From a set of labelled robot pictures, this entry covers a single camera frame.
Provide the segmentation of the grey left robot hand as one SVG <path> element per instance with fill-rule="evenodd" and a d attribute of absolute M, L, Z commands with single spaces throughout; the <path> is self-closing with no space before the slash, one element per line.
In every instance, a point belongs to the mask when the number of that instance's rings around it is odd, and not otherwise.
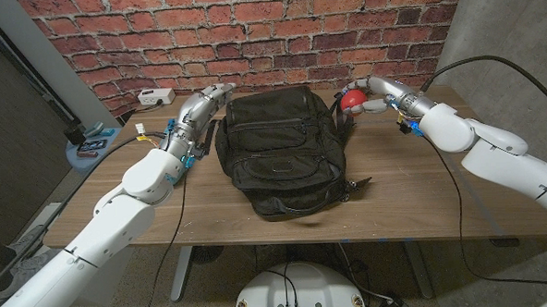
<path fill-rule="evenodd" d="M 210 144 L 199 142 L 199 139 L 210 126 L 213 116 L 230 102 L 236 86 L 235 83 L 219 83 L 191 95 L 180 107 L 174 129 L 166 134 L 161 149 L 177 159 L 183 156 L 200 159 L 206 155 Z"/>

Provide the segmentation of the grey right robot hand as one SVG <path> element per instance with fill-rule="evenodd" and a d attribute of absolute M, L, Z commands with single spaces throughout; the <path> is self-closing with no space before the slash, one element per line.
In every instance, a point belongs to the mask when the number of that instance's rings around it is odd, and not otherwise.
<path fill-rule="evenodd" d="M 422 118 L 436 106 L 434 101 L 397 80 L 373 76 L 348 83 L 341 94 L 341 110 L 351 116 L 379 114 L 391 107 L 405 117 Z"/>

